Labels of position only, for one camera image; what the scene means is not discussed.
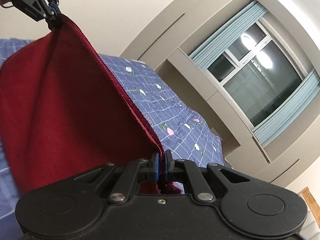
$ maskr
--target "wooden frame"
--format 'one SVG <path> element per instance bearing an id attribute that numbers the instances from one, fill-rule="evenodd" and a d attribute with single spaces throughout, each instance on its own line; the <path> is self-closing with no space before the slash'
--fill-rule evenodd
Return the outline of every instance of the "wooden frame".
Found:
<path id="1" fill-rule="evenodd" d="M 307 202 L 307 205 L 309 206 L 313 216 L 316 219 L 318 226 L 320 227 L 320 207 L 314 199 L 314 197 L 312 196 L 312 194 L 310 193 L 309 188 L 304 188 L 299 194 L 301 194 Z"/>

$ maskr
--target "bed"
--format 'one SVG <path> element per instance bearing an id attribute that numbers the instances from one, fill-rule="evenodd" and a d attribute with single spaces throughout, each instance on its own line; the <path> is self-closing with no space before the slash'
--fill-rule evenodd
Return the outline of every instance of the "bed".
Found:
<path id="1" fill-rule="evenodd" d="M 30 42 L 0 39 L 0 68 L 9 56 Z M 100 56 L 155 130 L 164 149 L 172 151 L 174 159 L 190 159 L 200 167 L 210 162 L 224 163 L 220 138 L 144 62 Z M 0 228 L 11 227 L 7 231 L 10 235 L 1 235 L 0 231 L 0 239 L 17 239 L 14 234 L 21 234 L 14 217 L 18 199 L 0 142 Z"/>

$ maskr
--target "light blue curtain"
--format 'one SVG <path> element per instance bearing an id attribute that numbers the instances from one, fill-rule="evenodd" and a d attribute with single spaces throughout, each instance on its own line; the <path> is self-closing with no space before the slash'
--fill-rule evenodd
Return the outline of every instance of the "light blue curtain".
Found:
<path id="1" fill-rule="evenodd" d="M 202 70 L 207 69 L 237 38 L 256 23 L 267 9 L 253 1 L 211 35 L 189 57 Z"/>
<path id="2" fill-rule="evenodd" d="M 279 136 L 309 105 L 320 91 L 320 78 L 316 70 L 311 71 L 297 89 L 252 132 L 262 147 Z"/>

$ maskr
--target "window pane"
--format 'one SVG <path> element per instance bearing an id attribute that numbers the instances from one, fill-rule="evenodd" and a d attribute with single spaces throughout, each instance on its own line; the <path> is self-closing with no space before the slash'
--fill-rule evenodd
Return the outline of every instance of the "window pane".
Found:
<path id="1" fill-rule="evenodd" d="M 271 41 L 224 88 L 257 126 L 298 87 L 301 78 Z"/>
<path id="2" fill-rule="evenodd" d="M 254 46 L 262 41 L 265 36 L 267 35 L 259 26 L 254 24 L 236 39 L 228 49 L 238 60 L 241 60 Z"/>
<path id="3" fill-rule="evenodd" d="M 234 69 L 235 67 L 223 55 L 220 55 L 220 57 L 208 67 L 208 70 L 219 82 L 228 76 Z"/>

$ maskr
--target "folded red towel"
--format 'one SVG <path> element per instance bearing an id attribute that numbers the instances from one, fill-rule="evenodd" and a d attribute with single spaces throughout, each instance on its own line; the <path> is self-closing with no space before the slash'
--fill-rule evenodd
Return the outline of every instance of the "folded red towel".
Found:
<path id="1" fill-rule="evenodd" d="M 161 143 L 80 29 L 63 26 L 0 71 L 0 136 L 22 193 L 114 162 L 163 154 Z"/>

